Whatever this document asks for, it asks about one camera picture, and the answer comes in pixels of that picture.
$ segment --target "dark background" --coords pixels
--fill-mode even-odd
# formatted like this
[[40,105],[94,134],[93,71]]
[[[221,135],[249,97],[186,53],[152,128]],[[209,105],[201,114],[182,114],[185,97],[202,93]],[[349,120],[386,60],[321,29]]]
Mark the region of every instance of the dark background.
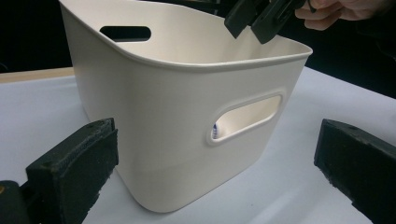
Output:
[[[383,55],[373,39],[358,35],[353,21],[338,21],[319,32],[304,28],[304,22],[292,16],[279,34],[314,50],[306,66],[396,99],[396,62]],[[58,1],[0,3],[0,73],[69,66]]]

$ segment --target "plastic storage bin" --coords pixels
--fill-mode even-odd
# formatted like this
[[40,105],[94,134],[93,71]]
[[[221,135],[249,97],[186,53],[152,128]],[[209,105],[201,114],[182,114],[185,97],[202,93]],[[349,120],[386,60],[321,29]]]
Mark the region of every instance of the plastic storage bin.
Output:
[[238,39],[223,19],[176,5],[61,0],[78,91],[91,120],[113,117],[122,180],[175,211],[257,160],[311,48]]

